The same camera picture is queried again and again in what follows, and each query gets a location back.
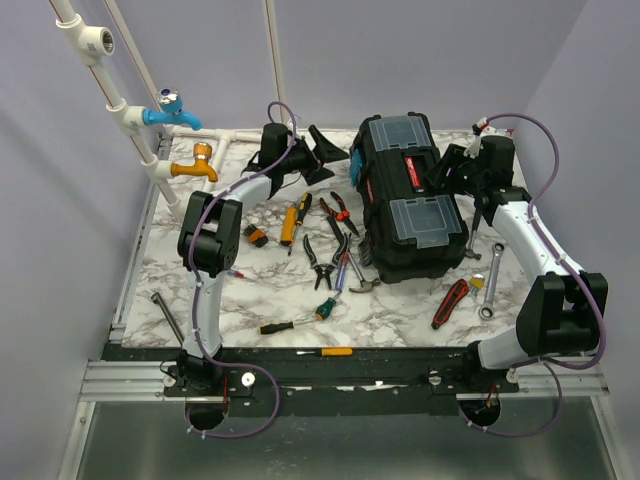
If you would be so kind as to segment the black plastic toolbox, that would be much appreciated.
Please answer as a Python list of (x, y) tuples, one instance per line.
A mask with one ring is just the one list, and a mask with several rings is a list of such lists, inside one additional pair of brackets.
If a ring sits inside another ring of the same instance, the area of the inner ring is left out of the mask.
[(457, 268), (469, 230), (454, 195), (430, 182), (441, 155), (428, 118), (368, 117), (350, 155), (350, 180), (363, 204), (362, 250), (381, 281), (437, 279)]

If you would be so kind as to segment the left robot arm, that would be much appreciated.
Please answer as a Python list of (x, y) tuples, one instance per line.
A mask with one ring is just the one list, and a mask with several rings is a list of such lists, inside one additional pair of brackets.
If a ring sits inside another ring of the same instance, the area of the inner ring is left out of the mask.
[(298, 172), (311, 186), (334, 175), (327, 163), (349, 158), (316, 126), (310, 126), (308, 133), (313, 147), (284, 124), (266, 124), (258, 152), (237, 180), (217, 193), (196, 191), (189, 197), (177, 243), (188, 271), (191, 302), (191, 326), (182, 349), (190, 357), (204, 359), (187, 373), (188, 384), (201, 395), (212, 394), (221, 385), (220, 368), (207, 360), (214, 360), (222, 345), (221, 296), (226, 272), (238, 255), (242, 217), (271, 199), (285, 176)]

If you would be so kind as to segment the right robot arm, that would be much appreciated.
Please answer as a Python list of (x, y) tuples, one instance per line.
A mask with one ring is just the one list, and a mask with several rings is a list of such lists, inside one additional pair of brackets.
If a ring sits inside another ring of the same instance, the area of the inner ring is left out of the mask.
[(591, 353), (570, 364), (589, 369), (606, 348), (604, 310), (608, 282), (589, 273), (553, 238), (526, 188), (516, 186), (511, 138), (486, 135), (468, 146), (447, 147), (431, 184), (442, 193), (469, 195), (487, 225), (507, 242), (527, 280), (529, 293), (511, 329), (474, 346), (476, 358), (460, 367), (460, 379), (480, 392), (496, 380), (496, 370), (535, 361), (561, 362), (563, 355)]

